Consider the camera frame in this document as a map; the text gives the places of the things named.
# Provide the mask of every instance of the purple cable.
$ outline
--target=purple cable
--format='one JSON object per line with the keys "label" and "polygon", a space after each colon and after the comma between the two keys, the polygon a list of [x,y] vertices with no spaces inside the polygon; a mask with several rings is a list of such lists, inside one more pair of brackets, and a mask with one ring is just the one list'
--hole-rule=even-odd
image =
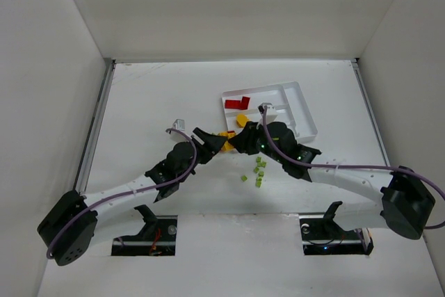
{"label": "purple cable", "polygon": [[[194,142],[192,141],[192,138],[188,137],[184,132],[182,132],[180,130],[176,130],[176,129],[173,129],[173,128],[169,128],[169,129],[166,130],[166,132],[171,132],[171,131],[177,132],[178,134],[183,136],[192,145],[192,147],[193,147],[193,159],[192,159],[192,162],[191,162],[190,166],[187,168],[187,170],[184,173],[182,173],[180,176],[174,178],[173,180],[164,182],[162,184],[157,184],[157,185],[154,185],[154,186],[148,186],[148,187],[145,187],[145,188],[140,188],[140,189],[138,189],[136,191],[137,193],[141,193],[143,191],[149,191],[150,189],[155,189],[155,188],[159,188],[159,187],[165,187],[165,186],[169,186],[171,184],[174,184],[175,182],[178,182],[179,180],[181,180],[184,177],[186,177],[187,175],[189,175],[190,172],[192,171],[193,167],[195,166],[195,162],[196,162],[196,158],[197,158],[197,150],[196,150],[196,146],[195,146]],[[58,234],[56,234],[56,236],[53,238],[51,243],[48,245],[47,259],[53,259],[54,258],[54,256],[52,255],[52,250],[54,249],[54,246],[57,244],[57,242],[62,237],[62,235],[76,222],[76,220],[78,220],[80,217],[82,217],[82,215],[86,214],[90,210],[93,210],[95,207],[98,207],[99,205],[104,204],[105,202],[114,200],[116,198],[121,198],[123,196],[133,195],[133,194],[134,194],[133,191],[124,191],[122,193],[114,194],[114,195],[108,196],[107,198],[102,198],[101,200],[93,203],[89,207],[87,207],[84,210],[80,211],[68,223],[66,223],[66,225],[64,227],[62,227],[60,229]]]}
{"label": "purple cable", "polygon": [[[438,185],[436,185],[431,180],[427,179],[423,175],[417,174],[415,172],[412,172],[410,170],[406,170],[404,168],[399,167],[391,167],[391,166],[375,166],[375,165],[330,165],[326,164],[323,165],[322,163],[303,163],[301,161],[292,159],[285,155],[273,142],[272,136],[270,136],[269,129],[267,129],[266,126],[266,113],[267,113],[267,106],[264,106],[264,112],[263,112],[263,128],[264,133],[266,134],[267,141],[269,142],[269,145],[274,149],[276,153],[278,153],[282,158],[286,159],[287,161],[294,163],[296,165],[300,165],[307,168],[340,168],[342,170],[392,170],[394,172],[403,173],[406,175],[410,175],[412,177],[416,177],[417,179],[425,182],[426,184],[429,184],[438,194],[445,200],[445,192],[441,190]],[[439,229],[441,227],[445,226],[445,220],[437,225],[431,225],[431,226],[425,226],[425,230],[435,230]]]}

